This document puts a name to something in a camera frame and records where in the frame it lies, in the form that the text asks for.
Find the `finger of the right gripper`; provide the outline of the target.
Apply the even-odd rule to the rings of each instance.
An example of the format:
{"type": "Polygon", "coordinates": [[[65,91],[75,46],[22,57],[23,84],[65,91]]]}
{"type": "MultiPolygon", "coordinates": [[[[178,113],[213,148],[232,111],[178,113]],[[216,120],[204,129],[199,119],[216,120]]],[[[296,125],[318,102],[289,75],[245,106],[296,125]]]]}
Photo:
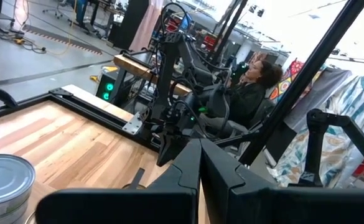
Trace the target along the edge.
{"type": "Polygon", "coordinates": [[[157,165],[162,167],[169,161],[175,159],[185,147],[185,138],[174,135],[161,135],[161,145],[157,158],[157,165]]]}

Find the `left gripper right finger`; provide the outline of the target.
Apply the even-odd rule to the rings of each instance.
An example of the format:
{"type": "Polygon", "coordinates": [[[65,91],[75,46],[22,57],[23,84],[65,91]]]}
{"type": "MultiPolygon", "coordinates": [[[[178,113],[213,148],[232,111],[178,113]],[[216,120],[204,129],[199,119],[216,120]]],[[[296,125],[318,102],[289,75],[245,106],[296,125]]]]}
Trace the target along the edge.
{"type": "Polygon", "coordinates": [[[201,140],[201,178],[212,223],[364,224],[364,189],[278,187],[201,140]]]}

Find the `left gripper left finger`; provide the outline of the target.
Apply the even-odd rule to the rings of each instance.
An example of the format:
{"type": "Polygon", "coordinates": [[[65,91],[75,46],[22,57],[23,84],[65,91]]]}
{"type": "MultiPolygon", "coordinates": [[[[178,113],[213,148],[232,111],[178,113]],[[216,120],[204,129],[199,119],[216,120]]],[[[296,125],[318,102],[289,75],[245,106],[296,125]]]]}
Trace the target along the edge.
{"type": "Polygon", "coordinates": [[[199,139],[191,140],[146,189],[64,189],[44,197],[35,220],[44,224],[198,222],[199,139]]]}

